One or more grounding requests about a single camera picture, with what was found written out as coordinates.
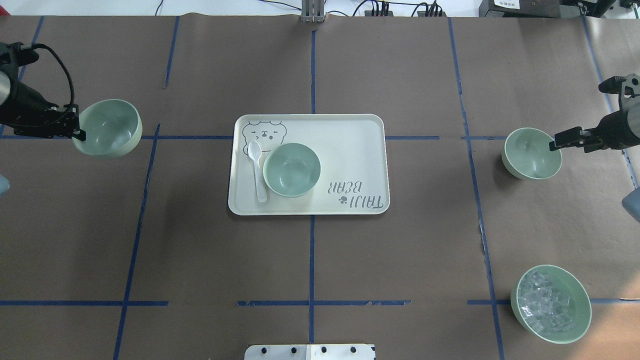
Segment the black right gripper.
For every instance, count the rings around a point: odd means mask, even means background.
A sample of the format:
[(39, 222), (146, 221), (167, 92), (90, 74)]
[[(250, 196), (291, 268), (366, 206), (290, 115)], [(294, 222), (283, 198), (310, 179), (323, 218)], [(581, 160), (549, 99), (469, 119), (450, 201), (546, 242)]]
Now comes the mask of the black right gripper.
[(592, 129), (574, 127), (553, 136), (551, 152), (564, 148), (583, 148), (583, 152), (626, 150), (640, 144), (640, 110), (616, 111), (604, 116)]

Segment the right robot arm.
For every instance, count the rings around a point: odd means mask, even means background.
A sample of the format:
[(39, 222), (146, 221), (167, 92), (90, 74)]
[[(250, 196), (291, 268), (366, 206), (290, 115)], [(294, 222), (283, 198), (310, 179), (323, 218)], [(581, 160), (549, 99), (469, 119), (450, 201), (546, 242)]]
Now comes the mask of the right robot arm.
[(604, 116), (591, 129), (580, 126), (556, 133), (548, 144), (551, 152), (563, 148), (583, 148), (583, 152), (626, 150), (640, 144), (639, 76), (612, 76), (598, 85), (604, 94), (618, 95), (619, 109)]

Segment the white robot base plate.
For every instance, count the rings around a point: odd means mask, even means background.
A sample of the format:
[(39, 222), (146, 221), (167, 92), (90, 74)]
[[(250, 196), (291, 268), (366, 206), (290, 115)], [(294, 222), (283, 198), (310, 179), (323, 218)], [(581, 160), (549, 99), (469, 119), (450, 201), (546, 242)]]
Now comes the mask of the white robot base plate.
[(374, 344), (254, 344), (245, 360), (375, 360)]

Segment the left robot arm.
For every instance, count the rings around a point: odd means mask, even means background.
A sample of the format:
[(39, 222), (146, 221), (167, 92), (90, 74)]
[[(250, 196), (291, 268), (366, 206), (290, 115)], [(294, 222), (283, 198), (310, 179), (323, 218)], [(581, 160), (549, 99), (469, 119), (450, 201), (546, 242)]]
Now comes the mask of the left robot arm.
[[(70, 101), (59, 106), (47, 101), (38, 91), (19, 80), (19, 68), (39, 59), (36, 50), (50, 52), (61, 66), (70, 89)], [(52, 139), (62, 137), (86, 140), (80, 128), (78, 105), (75, 103), (73, 80), (60, 57), (41, 43), (1, 43), (0, 53), (0, 123), (18, 136)]]

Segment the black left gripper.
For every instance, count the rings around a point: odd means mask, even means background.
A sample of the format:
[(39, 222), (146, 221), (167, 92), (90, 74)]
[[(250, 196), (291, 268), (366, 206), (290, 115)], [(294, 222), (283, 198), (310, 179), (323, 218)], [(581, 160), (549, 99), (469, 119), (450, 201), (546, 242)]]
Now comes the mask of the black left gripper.
[(70, 84), (70, 102), (63, 110), (47, 101), (38, 91), (15, 77), (1, 76), (0, 121), (13, 129), (16, 136), (52, 139), (66, 137), (85, 142), (86, 132), (76, 125), (76, 103), (73, 80)]

